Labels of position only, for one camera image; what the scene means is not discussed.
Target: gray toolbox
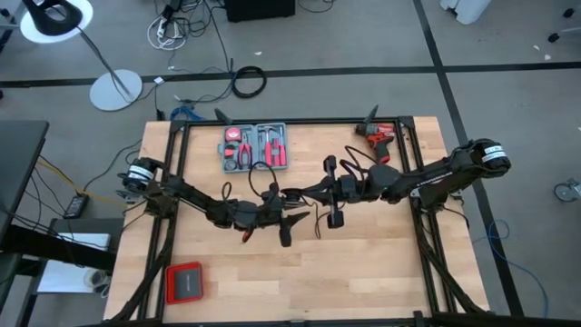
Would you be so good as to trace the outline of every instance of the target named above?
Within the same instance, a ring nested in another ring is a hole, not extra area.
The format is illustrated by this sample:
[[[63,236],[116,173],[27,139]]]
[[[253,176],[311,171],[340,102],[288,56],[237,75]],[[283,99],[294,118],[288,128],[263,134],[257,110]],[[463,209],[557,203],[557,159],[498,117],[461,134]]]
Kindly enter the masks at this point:
[[[285,123],[225,126],[218,144],[224,173],[248,172],[254,169],[286,169],[289,166],[289,143]]]

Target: wooden table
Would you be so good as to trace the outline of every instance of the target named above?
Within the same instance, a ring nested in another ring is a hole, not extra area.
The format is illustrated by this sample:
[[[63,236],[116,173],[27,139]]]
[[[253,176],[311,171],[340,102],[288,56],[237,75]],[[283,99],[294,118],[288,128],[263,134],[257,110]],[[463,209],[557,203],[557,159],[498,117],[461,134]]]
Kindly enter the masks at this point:
[[[435,117],[415,117],[425,164],[446,156]],[[140,156],[163,161],[169,123],[148,123]],[[222,127],[195,127],[190,131],[184,171],[187,183],[221,198],[222,185],[232,183],[231,198],[259,202],[246,173],[222,173],[216,144]],[[324,176],[322,161],[329,154],[349,159],[343,146],[350,144],[370,153],[352,124],[289,125],[290,168],[277,172],[281,188],[306,187]],[[174,159],[180,149],[176,138]],[[396,142],[389,145],[391,161],[401,170]],[[412,166],[413,155],[409,154]],[[361,164],[367,165],[364,158]],[[177,159],[172,160],[175,172]],[[345,174],[338,168],[338,174]],[[266,190],[268,172],[256,172],[257,189]],[[461,211],[458,203],[447,207]],[[301,208],[291,213],[308,211]],[[338,320],[410,317],[420,310],[429,316],[428,300],[409,200],[349,204],[343,209],[345,226],[328,230],[321,224],[322,240],[314,234],[315,214],[292,229],[293,244],[282,248],[278,228],[257,230],[241,244],[241,233],[222,230],[203,213],[180,204],[172,264],[198,261],[203,266],[204,297],[198,302],[168,305],[164,322],[241,322],[288,320]],[[141,209],[126,217],[130,222]],[[448,268],[474,302],[484,309],[487,299],[464,220],[450,212],[438,214]],[[105,318],[123,307],[143,277],[153,218],[144,216],[128,227],[121,240]],[[434,272],[440,306],[444,303]],[[152,287],[149,315],[154,312],[158,284]]]

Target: caster wheel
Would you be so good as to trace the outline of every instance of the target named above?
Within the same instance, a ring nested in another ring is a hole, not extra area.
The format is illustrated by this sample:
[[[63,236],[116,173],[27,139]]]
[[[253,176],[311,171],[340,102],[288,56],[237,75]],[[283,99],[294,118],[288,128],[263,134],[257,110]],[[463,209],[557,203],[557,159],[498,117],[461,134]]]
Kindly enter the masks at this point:
[[[554,42],[556,42],[556,40],[558,40],[560,38],[561,38],[561,36],[559,36],[557,33],[553,33],[551,36],[548,37],[548,42],[554,43]]]
[[[564,18],[571,18],[571,16],[575,13],[575,9],[569,8],[563,13]]]
[[[559,183],[555,185],[553,192],[555,193],[556,198],[561,202],[572,203],[577,200],[575,191],[571,189],[571,185],[568,183]]]

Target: robotic arm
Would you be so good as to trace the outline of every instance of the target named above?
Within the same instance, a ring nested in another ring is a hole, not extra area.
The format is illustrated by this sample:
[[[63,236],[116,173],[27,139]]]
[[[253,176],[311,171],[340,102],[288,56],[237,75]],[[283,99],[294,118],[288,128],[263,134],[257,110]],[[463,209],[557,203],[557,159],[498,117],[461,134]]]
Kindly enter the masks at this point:
[[[510,161],[500,144],[488,139],[470,141],[460,146],[448,157],[426,165],[422,169],[400,173],[384,164],[374,164],[363,169],[358,164],[341,160],[343,167],[359,171],[365,178],[347,168],[349,174],[335,176],[337,160],[328,156],[323,162],[327,175],[317,184],[303,189],[280,190],[271,183],[269,190],[261,194],[262,204],[228,199],[215,200],[181,177],[168,174],[165,181],[154,180],[157,169],[165,170],[163,163],[151,158],[135,159],[127,173],[120,173],[127,191],[139,194],[147,200],[146,212],[170,217],[177,210],[179,201],[189,204],[206,214],[206,218],[219,228],[231,228],[244,232],[242,241],[248,242],[256,228],[279,225],[281,245],[291,246],[291,227],[308,216],[299,213],[284,217],[284,212],[304,206],[305,197],[330,207],[327,225],[330,229],[344,225],[343,212],[338,203],[374,202],[378,199],[394,204],[414,193],[423,208],[430,209],[443,204],[449,193],[465,189],[477,178],[493,178],[504,175]]]

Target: red box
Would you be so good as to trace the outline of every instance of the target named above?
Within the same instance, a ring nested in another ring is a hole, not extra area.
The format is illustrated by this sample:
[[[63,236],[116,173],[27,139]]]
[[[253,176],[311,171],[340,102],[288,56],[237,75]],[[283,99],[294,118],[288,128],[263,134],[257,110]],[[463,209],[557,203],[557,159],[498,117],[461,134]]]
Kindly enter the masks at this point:
[[[198,301],[203,296],[202,264],[183,263],[165,269],[165,302]]]

